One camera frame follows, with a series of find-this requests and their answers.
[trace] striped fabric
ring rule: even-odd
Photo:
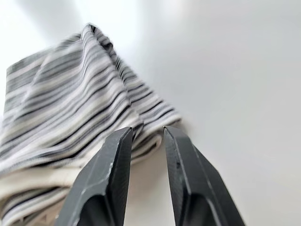
[[[50,222],[80,169],[117,129],[134,130],[132,163],[180,120],[88,24],[8,68],[0,135],[2,226]]]

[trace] white surface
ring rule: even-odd
[[[301,225],[301,1],[45,2],[1,7],[1,84],[9,64],[92,22],[182,113],[247,225]],[[164,152],[133,166],[125,225],[174,224],[166,175]]]

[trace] striped cloth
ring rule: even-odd
[[[113,131],[134,130],[132,163],[180,120],[88,24],[8,68],[0,146],[2,226],[53,221],[80,169]]]

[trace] fabric fold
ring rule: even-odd
[[[133,128],[135,163],[157,150],[163,126],[180,120],[91,24],[17,62],[7,70],[0,135],[2,226],[52,221],[80,169],[113,131]]]

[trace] garment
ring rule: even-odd
[[[56,215],[113,131],[133,128],[135,163],[159,147],[163,126],[180,119],[90,24],[12,65],[0,136],[2,226],[53,220],[47,213]]]

